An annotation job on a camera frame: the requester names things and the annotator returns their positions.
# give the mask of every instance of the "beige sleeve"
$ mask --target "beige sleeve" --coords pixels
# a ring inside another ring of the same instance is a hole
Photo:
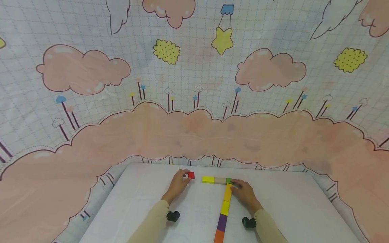
[[[157,202],[127,243],[157,242],[166,226],[168,212],[169,204],[165,200]]]
[[[257,233],[262,243],[288,242],[268,212],[260,209],[254,214],[254,219],[257,222]]]

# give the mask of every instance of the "white tabletop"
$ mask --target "white tabletop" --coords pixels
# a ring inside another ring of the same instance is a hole
[[[249,182],[289,243],[356,243],[357,238],[313,178],[301,172],[131,163],[109,194],[80,243],[126,243],[151,207],[167,190],[178,169],[195,173],[185,192],[171,205],[181,216],[168,222],[163,243],[213,243],[224,185],[202,183],[202,176]],[[242,218],[248,211],[232,196],[225,243],[257,243]]]

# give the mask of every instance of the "finger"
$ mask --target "finger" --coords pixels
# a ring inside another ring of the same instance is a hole
[[[238,190],[236,187],[230,187],[230,189],[231,189],[233,194],[235,194],[237,192],[237,190]]]
[[[190,178],[186,178],[184,180],[184,185],[186,186],[187,184],[189,184],[189,182],[191,182],[191,179]]]
[[[236,179],[231,179],[232,183],[238,184],[241,187],[246,183],[244,180],[236,180]]]
[[[187,175],[189,172],[191,172],[190,170],[179,170],[177,172],[178,175],[180,175],[181,177],[183,177],[185,174]]]

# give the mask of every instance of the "row of blocks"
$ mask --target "row of blocks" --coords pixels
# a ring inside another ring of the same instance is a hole
[[[224,192],[224,198],[221,206],[214,243],[223,243],[224,240],[224,232],[226,231],[227,216],[231,202],[231,187],[232,184],[226,184],[226,190]]]
[[[220,178],[220,177],[203,177],[203,183],[220,184],[220,185],[232,184],[231,178]]]

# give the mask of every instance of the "person's left hand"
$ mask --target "person's left hand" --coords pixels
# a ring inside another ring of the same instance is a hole
[[[172,182],[170,183],[169,189],[162,196],[161,200],[165,200],[170,205],[172,201],[178,197],[186,188],[187,184],[191,181],[190,178],[182,180],[184,175],[191,172],[190,170],[178,170],[174,175]]]

